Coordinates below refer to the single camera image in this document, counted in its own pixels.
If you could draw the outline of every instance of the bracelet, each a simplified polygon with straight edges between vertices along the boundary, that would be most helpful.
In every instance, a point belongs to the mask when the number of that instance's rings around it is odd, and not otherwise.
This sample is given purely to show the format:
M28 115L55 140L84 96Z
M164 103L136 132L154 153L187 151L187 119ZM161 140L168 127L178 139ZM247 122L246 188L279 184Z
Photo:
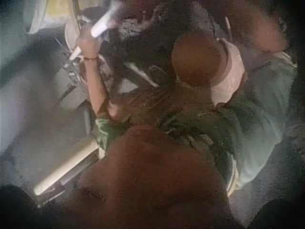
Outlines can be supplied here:
M84 60L85 61L98 61L98 60L100 60L100 58L99 57L96 57L96 58L87 58L87 57L84 57Z

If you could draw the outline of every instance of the green shirt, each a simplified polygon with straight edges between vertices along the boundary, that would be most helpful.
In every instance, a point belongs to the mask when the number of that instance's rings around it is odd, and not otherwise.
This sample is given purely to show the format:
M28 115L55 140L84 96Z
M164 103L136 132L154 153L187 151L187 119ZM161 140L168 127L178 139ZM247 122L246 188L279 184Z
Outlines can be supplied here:
M246 84L224 107L206 113L167 114L157 127L172 138L207 154L224 177L227 190L252 181L265 166L285 129L296 68L273 57L249 73ZM109 144L128 124L96 120L98 142Z

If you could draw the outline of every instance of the white tube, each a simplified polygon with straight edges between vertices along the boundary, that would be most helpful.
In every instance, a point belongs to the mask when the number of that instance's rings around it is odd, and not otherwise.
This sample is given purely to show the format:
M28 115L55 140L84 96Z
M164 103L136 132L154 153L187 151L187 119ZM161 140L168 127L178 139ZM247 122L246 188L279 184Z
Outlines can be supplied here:
M98 37L103 32L105 32L107 27L107 22L112 17L113 14L115 14L122 6L122 3L117 1L112 1L110 9L107 13L104 14L104 16L99 19L95 25L91 29L91 35L92 37ZM81 49L79 47L76 47L76 49L73 51L72 55L70 56L69 60L73 61L79 54L81 53Z

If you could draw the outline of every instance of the green fabric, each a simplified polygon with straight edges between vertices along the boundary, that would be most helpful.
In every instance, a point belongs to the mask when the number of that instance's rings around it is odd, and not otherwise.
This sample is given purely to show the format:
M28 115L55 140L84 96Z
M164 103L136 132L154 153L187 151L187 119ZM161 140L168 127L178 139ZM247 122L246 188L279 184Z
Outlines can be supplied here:
M168 120L158 127L170 136L185 136L183 142L188 136L208 135L217 151L221 149L237 161L241 187L257 176L282 140L295 77L296 68L274 57L249 73L246 85L225 107L207 113L167 115ZM106 116L97 119L96 124L100 146L106 151L128 129L128 124L113 123ZM204 141L200 137L192 139Z
M111 120L107 114L102 114L95 121L98 131L94 132L99 147L107 153L111 142L122 136L130 127L129 123L118 123Z

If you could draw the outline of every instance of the wrist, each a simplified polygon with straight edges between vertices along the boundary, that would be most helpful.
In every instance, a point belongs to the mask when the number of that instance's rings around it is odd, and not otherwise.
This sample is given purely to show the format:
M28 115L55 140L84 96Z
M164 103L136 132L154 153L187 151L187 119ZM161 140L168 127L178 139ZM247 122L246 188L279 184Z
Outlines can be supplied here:
M88 68L98 68L99 65L100 65L100 59L99 58L93 58L93 59L90 59L90 58L84 58L84 64L85 64L85 67L86 69Z

